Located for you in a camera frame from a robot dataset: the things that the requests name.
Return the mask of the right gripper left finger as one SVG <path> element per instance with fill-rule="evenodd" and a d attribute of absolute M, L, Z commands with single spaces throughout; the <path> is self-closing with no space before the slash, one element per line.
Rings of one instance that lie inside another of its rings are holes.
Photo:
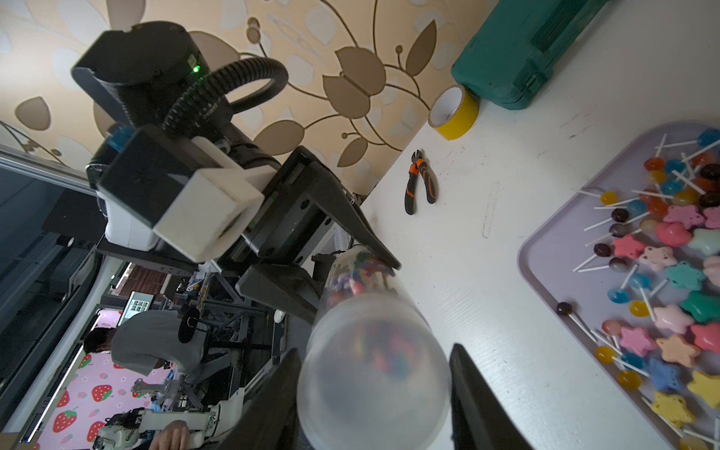
<path fill-rule="evenodd" d="M 298 435 L 297 385 L 301 360 L 296 349 L 272 361 L 259 388 L 219 449 L 294 449 Z"/>

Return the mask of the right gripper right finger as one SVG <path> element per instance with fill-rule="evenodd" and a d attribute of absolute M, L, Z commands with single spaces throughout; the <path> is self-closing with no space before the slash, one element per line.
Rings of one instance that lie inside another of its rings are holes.
<path fill-rule="evenodd" d="M 456 449 L 532 449 L 459 343 L 449 358 L 452 441 Z"/>

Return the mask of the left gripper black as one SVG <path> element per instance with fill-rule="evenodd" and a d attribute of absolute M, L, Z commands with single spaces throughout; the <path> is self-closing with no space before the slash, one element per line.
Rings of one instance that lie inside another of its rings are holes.
<path fill-rule="evenodd" d="M 333 222 L 387 266 L 401 269 L 339 178 L 305 146 L 292 151 L 264 195 L 259 213 L 216 260 L 219 270 L 247 270 L 235 285 L 243 298 L 314 324 L 322 286 L 299 266 Z"/>

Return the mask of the clear jar dark beads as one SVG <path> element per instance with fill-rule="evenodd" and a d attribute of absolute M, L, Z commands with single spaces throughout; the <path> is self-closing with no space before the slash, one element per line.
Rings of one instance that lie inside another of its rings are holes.
<path fill-rule="evenodd" d="M 427 449 L 450 409 L 440 343 L 396 271 L 355 246 L 331 266 L 297 387 L 315 449 Z"/>

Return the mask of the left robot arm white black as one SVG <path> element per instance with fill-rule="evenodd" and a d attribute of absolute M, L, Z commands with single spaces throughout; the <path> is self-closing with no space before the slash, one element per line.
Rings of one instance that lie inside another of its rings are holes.
<path fill-rule="evenodd" d="M 226 253 L 209 263 L 223 285 L 237 280 L 229 290 L 233 298 L 312 323 L 333 259 L 319 256 L 314 275 L 301 266 L 333 224 L 391 271 L 401 266 L 377 238 L 350 193 L 307 149 L 292 153 L 279 170 L 268 165 L 250 169 L 249 180 L 269 190 L 259 217 Z M 84 211 L 83 219 L 77 219 L 82 211 L 74 202 L 65 223 L 57 228 L 58 234 L 86 240 L 84 226 L 102 221 L 105 230 L 99 250 L 108 256 L 179 278 L 188 278 L 202 267 L 108 200 L 99 198 Z"/>

